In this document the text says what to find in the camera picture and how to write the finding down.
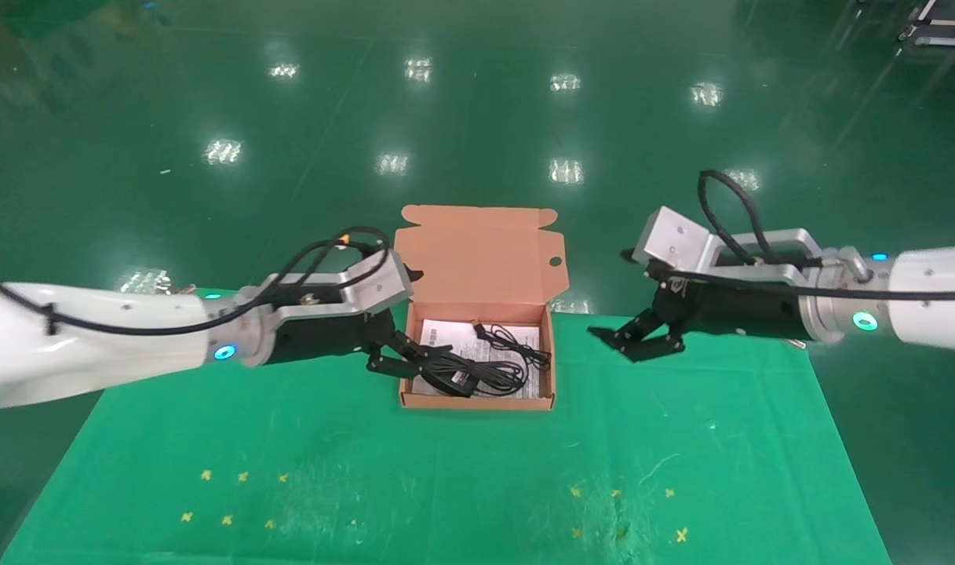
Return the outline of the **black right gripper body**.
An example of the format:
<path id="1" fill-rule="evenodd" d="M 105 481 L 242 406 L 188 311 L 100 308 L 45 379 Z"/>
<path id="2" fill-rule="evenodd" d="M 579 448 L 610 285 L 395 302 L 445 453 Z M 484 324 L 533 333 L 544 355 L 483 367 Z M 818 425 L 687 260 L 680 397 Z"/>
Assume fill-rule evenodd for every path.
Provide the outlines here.
<path id="1" fill-rule="evenodd" d="M 671 278 L 653 297 L 653 313 L 674 330 L 806 341 L 799 298 Z"/>

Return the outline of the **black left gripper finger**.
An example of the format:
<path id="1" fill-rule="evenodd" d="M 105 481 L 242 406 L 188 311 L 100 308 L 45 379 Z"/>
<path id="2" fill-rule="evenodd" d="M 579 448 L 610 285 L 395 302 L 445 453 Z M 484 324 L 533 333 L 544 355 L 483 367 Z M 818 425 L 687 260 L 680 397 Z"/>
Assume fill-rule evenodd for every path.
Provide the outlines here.
<path id="1" fill-rule="evenodd" d="M 392 361 L 395 371 L 425 372 L 433 369 L 441 358 L 451 353 L 449 344 L 430 346 L 411 340 L 401 330 L 394 330 L 385 340 L 385 347 L 391 349 L 398 356 Z"/>
<path id="2" fill-rule="evenodd" d="M 424 363 L 418 358 L 412 357 L 395 358 L 386 355 L 374 355 L 367 360 L 366 368 L 370 372 L 391 377 L 416 377 L 422 373 Z"/>

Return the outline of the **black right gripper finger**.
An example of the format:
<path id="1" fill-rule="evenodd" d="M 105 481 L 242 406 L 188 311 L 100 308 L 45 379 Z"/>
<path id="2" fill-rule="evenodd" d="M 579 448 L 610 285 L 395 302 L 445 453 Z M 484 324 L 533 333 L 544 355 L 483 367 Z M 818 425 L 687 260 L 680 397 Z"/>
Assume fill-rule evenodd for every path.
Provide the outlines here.
<path id="1" fill-rule="evenodd" d="M 629 344 L 643 342 L 646 337 L 649 337 L 664 325 L 666 323 L 656 312 L 643 310 L 616 329 L 606 328 L 605 326 L 589 326 L 587 331 L 609 347 L 627 347 Z"/>
<path id="2" fill-rule="evenodd" d="M 641 341 L 621 340 L 618 344 L 618 352 L 633 363 L 660 359 L 684 350 L 683 336 L 678 334 L 647 337 Z"/>

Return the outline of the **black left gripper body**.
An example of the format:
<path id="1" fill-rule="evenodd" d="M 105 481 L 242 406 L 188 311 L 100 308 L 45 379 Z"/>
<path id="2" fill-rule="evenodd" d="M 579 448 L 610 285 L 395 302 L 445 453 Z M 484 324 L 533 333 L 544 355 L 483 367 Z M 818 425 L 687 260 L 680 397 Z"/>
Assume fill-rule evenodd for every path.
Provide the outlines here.
<path id="1" fill-rule="evenodd" d="M 267 365 L 347 356 L 383 347 L 397 333 L 389 311 L 352 317 L 291 319 L 274 335 Z"/>

